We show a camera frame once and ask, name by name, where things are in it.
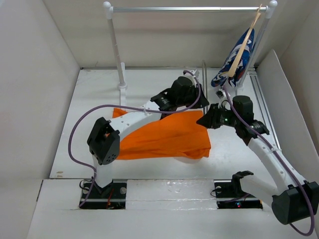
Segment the wire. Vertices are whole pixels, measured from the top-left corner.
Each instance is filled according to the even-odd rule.
[[[79,187],[82,189],[82,190],[87,190],[87,187],[83,187],[82,186],[82,182],[87,182],[87,183],[90,183],[91,181],[89,180],[86,180],[86,179],[82,179],[79,183]]]
[[[261,134],[259,134],[257,131],[255,131],[252,127],[250,127],[249,124],[247,124],[238,114],[238,112],[235,110],[233,104],[231,103],[231,100],[229,98],[227,89],[226,89],[226,84],[224,84],[223,89],[226,93],[226,97],[227,97],[227,101],[230,105],[230,108],[232,109],[232,111],[234,112],[234,114],[236,115],[236,117],[246,126],[248,127],[254,134],[256,134],[259,138],[261,138],[266,144],[267,146],[272,149],[272,145],[271,143],[269,143]],[[283,159],[281,158],[281,156],[279,155],[278,152],[273,151],[275,157],[278,159],[278,161],[280,162],[280,164],[285,168],[285,170],[288,172],[288,174],[292,177],[292,179],[295,181],[295,183],[298,185],[301,193],[303,194],[305,201],[307,203],[308,209],[309,209],[309,213],[310,213],[310,219],[311,219],[311,225],[310,225],[310,229],[307,233],[303,233],[301,232],[299,229],[297,229],[293,224],[290,224],[290,226],[292,226],[293,229],[295,229],[299,234],[303,235],[303,236],[310,236],[315,229],[315,216],[314,216],[314,211],[313,208],[311,206],[311,202],[309,200],[309,197],[307,196],[304,188],[302,187],[301,183],[299,182],[299,180],[296,178],[296,176],[293,174],[293,172],[290,170],[290,168],[285,164],[285,162],[283,161]]]
[[[112,191],[110,192],[110,196],[109,196],[109,198],[108,198],[108,203],[107,203],[107,205],[106,205],[106,209],[108,209],[109,205],[111,204],[111,203],[110,203],[110,200],[111,200],[111,196],[112,196],[113,192],[114,192],[114,188],[113,188]]]
[[[210,192],[210,195],[211,195],[212,197],[214,197],[214,198],[217,198],[216,196],[212,195],[213,192],[215,192],[215,190],[211,191],[211,192]]]
[[[246,199],[249,197],[249,195],[247,195],[247,196],[244,198],[243,202],[245,202],[245,201],[246,201]]]
[[[227,102],[227,103],[228,103],[228,101],[227,101],[227,100],[224,100],[224,101],[221,103],[221,105],[222,105],[223,107],[225,107],[225,105],[223,105],[224,102]]]
[[[181,113],[181,112],[184,112],[190,108],[192,108],[198,101],[199,101],[199,98],[200,98],[200,95],[201,95],[201,86],[200,86],[200,83],[199,83],[199,80],[198,78],[190,71],[188,70],[185,70],[183,71],[183,73],[189,73],[192,77],[194,77],[196,83],[197,83],[197,87],[198,87],[198,96],[196,98],[196,100],[194,101],[193,104],[191,104],[190,106],[182,109],[182,110],[179,110],[179,111],[154,111],[154,110],[146,110],[146,109],[142,109],[142,108],[135,108],[135,107],[129,107],[129,106],[119,106],[119,105],[100,105],[100,106],[96,106],[92,109],[90,109],[89,111],[87,111],[86,113],[84,113],[84,115],[82,115],[78,121],[75,123],[75,125],[73,126],[72,130],[71,130],[71,133],[70,133],[70,137],[69,137],[69,142],[68,142],[68,153],[69,153],[69,157],[71,158],[72,161],[74,161],[75,163],[78,163],[78,164],[81,164],[83,166],[86,166],[86,167],[89,167],[93,170],[93,177],[92,177],[92,183],[91,183],[91,186],[89,188],[89,191],[85,197],[85,199],[83,200],[83,202],[79,205],[79,208],[82,207],[86,201],[88,200],[89,198],[89,195],[93,189],[93,186],[95,184],[95,179],[96,179],[96,168],[88,163],[83,163],[77,159],[74,158],[73,154],[72,154],[72,151],[71,151],[71,145],[72,145],[72,139],[73,139],[73,136],[74,136],[74,132],[76,130],[76,128],[79,126],[80,122],[87,116],[89,115],[90,113],[92,113],[93,111],[96,111],[98,109],[101,109],[101,108],[107,108],[107,107],[112,107],[112,108],[122,108],[122,109],[128,109],[128,110],[135,110],[135,111],[146,111],[146,112],[150,112],[150,113],[159,113],[159,114],[175,114],[175,113]]]
[[[240,199],[243,199],[243,198],[247,198],[250,194],[249,193],[246,193],[244,196],[240,197],[240,198],[234,198],[232,200],[227,200],[227,201],[224,201],[225,203],[232,203],[232,202],[236,202]]]

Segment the blue cloth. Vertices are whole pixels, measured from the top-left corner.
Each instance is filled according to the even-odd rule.
[[[247,41],[245,50],[244,50],[243,55],[240,59],[240,62],[238,64],[238,67],[236,69],[234,77],[232,77],[232,78],[228,77],[227,72],[229,71],[231,65],[233,64],[233,62],[237,56],[237,53],[238,53],[240,47],[242,46],[243,41],[247,35],[247,32],[248,32],[248,29],[240,37],[240,39],[237,41],[234,48],[231,50],[229,56],[226,58],[224,66],[221,68],[221,70],[218,72],[218,74],[215,76],[215,78],[212,79],[212,81],[211,81],[212,87],[223,86],[227,80],[232,87],[236,87],[236,83],[243,76],[245,69],[246,69],[246,66],[248,64],[249,56],[250,56],[250,53],[252,51],[252,47],[254,44],[254,35],[255,35],[254,29],[251,31],[251,34],[250,34],[249,39]]]

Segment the white table surface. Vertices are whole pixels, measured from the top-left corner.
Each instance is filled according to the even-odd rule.
[[[218,102],[210,80],[219,69],[208,68],[210,103]],[[127,70],[127,105],[139,107],[171,86],[182,74],[183,69],[166,70]],[[67,114],[63,133],[53,163],[51,178],[90,178],[92,169],[71,161],[67,152],[69,134],[75,122],[89,109],[102,104],[118,104],[118,74],[116,70],[81,70]],[[256,103],[256,96],[249,76],[244,84],[244,95],[254,102],[255,119],[262,120],[261,111]],[[76,159],[92,164],[86,140],[96,119],[112,117],[113,109],[100,109],[88,115],[77,128],[72,152]],[[187,179],[212,178],[227,179],[232,174],[250,170],[261,179],[272,181],[269,173],[258,157],[236,135],[233,128],[222,126],[209,129],[211,151],[208,158],[192,160],[182,157],[149,158],[137,160],[115,160],[113,162],[114,179]]]
[[[79,181],[43,182],[27,239],[304,238],[266,206],[217,210],[209,180],[129,180],[125,210],[78,209]],[[305,232],[310,221],[295,225]]]

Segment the white panel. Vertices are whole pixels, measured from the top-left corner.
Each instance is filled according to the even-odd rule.
[[[2,239],[24,239],[31,224],[42,180],[0,181]]]
[[[79,66],[41,0],[0,6],[0,178],[48,176]]]
[[[27,239],[301,239],[269,208],[251,210],[79,210],[79,180],[45,180]],[[296,226],[303,231],[309,220]],[[314,233],[309,238],[315,239]]]
[[[274,50],[257,74],[283,154],[306,179],[318,181],[319,157]]]
[[[212,79],[217,69],[208,69],[208,79]],[[129,106],[141,106],[162,89],[170,87],[181,75],[182,69],[171,70],[128,70],[127,102]],[[71,161],[67,152],[69,134],[75,122],[89,109],[102,104],[118,104],[119,91],[116,88],[118,75],[115,70],[82,70],[73,94],[70,109],[64,125],[60,144],[51,171],[51,178],[90,178],[92,169]],[[253,102],[256,96],[249,76],[244,84],[243,94]],[[218,100],[214,89],[209,86],[209,101]],[[112,108],[101,109],[88,115],[75,132],[72,152],[80,161],[92,164],[92,157],[86,140],[94,122],[99,117],[112,117]],[[254,104],[255,118],[262,120],[258,104]],[[228,179],[234,173],[250,170],[272,182],[269,173],[258,157],[236,135],[235,129],[221,127],[209,129],[208,135],[212,149],[208,158],[201,160],[183,157],[148,158],[136,160],[115,160],[113,178],[115,179],[187,179],[213,178]]]
[[[299,29],[289,48],[280,58],[288,81],[297,98],[314,145],[319,152],[319,3]],[[312,148],[312,143],[304,150]],[[304,168],[311,178],[319,182],[318,157],[312,151],[306,151],[302,158]],[[316,231],[319,232],[319,215],[316,215]]]
[[[214,180],[128,180],[127,210],[216,210]]]

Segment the orange cloth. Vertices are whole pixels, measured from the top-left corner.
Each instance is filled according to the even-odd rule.
[[[126,113],[115,108],[113,118]],[[211,146],[207,129],[196,124],[202,116],[202,111],[186,111],[139,128],[121,141],[117,159],[208,157]]]

